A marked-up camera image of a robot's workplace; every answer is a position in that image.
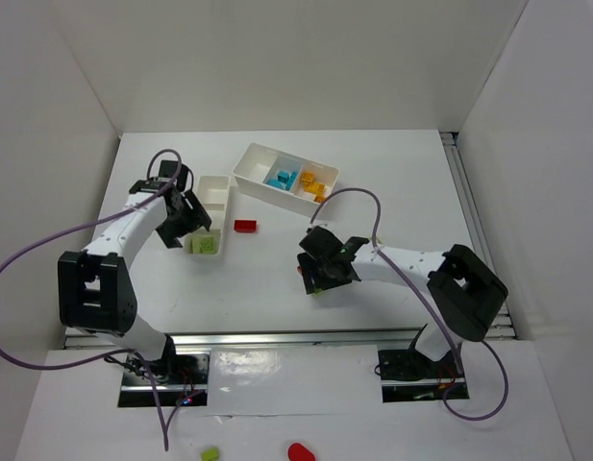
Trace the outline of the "lone lime brick front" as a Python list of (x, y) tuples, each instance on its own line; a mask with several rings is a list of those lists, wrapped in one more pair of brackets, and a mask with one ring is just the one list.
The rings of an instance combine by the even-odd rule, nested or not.
[(198, 251), (202, 255), (215, 255), (217, 243), (214, 235), (203, 235), (199, 237)]

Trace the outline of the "narrow white divided tray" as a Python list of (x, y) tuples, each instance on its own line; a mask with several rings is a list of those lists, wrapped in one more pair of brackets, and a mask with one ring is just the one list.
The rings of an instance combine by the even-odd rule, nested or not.
[(218, 258), (222, 253), (230, 203), (228, 176), (201, 176), (194, 193), (211, 219), (210, 229), (200, 228), (184, 240), (185, 252), (198, 260)]

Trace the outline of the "yellow curved striped brick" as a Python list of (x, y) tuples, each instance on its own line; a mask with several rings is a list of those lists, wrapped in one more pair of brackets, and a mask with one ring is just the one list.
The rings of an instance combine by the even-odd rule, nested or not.
[(330, 195), (332, 190), (322, 182), (311, 182), (306, 191), (312, 196), (312, 200), (317, 203), (323, 203)]

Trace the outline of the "small yellow brick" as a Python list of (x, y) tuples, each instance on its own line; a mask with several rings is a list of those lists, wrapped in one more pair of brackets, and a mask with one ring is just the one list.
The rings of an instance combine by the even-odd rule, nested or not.
[(311, 172), (303, 172), (301, 175), (301, 184), (304, 188), (310, 187), (314, 182), (314, 175)]

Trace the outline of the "long teal brick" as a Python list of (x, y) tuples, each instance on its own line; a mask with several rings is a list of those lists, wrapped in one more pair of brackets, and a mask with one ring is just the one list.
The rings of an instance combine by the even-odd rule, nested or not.
[(297, 171), (292, 171), (288, 173), (286, 171), (281, 170), (277, 174), (276, 184), (281, 190), (290, 191), (293, 184), (296, 182), (297, 177)]

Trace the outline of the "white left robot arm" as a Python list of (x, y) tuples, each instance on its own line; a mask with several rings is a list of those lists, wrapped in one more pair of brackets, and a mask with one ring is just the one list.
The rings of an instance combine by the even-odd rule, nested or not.
[(163, 160), (155, 177), (138, 180), (129, 189), (123, 210), (99, 237), (79, 252), (64, 252), (58, 260), (61, 323), (140, 353), (155, 376), (163, 379), (185, 362), (177, 357), (172, 337), (137, 313), (129, 270), (152, 234), (165, 248), (178, 249), (186, 235), (210, 229), (211, 218), (192, 186), (187, 166)]

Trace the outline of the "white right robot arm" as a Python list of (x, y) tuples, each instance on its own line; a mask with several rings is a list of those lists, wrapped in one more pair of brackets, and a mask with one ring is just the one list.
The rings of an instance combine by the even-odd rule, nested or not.
[(412, 291), (432, 318), (412, 341), (431, 362), (450, 354), (459, 370), (464, 342), (481, 342), (506, 302), (508, 289), (469, 247), (445, 252), (388, 247), (377, 238), (341, 241), (323, 226), (313, 226), (297, 255), (306, 292), (326, 291), (352, 282), (385, 282)]

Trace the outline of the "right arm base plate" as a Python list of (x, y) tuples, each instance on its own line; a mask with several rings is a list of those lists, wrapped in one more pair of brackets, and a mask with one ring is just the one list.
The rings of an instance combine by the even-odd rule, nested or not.
[(457, 370), (448, 352), (440, 361), (430, 361), (413, 349), (379, 350), (374, 373), (381, 380), (383, 403), (468, 400), (464, 374)]

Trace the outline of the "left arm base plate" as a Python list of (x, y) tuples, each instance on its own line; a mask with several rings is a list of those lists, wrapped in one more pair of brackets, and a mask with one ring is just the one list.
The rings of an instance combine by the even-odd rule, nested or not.
[[(117, 406), (120, 408), (153, 407), (155, 400), (148, 373), (133, 355), (113, 360), (123, 369)], [(155, 375), (159, 402), (162, 407), (174, 407), (184, 401), (185, 407), (208, 404), (210, 355), (208, 353), (179, 354), (176, 368), (169, 375)]]

